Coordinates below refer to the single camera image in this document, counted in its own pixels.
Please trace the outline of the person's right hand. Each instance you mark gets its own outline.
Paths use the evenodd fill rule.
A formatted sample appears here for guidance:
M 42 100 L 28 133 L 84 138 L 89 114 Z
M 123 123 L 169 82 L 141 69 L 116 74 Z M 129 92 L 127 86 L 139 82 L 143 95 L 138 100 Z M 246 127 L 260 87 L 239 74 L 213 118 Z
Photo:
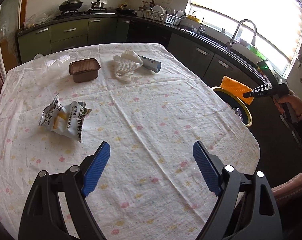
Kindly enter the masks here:
M 297 121 L 302 120 L 302 100 L 297 95 L 287 94 L 278 99 L 273 98 L 273 101 L 281 114 L 285 113 L 283 106 L 290 105 Z

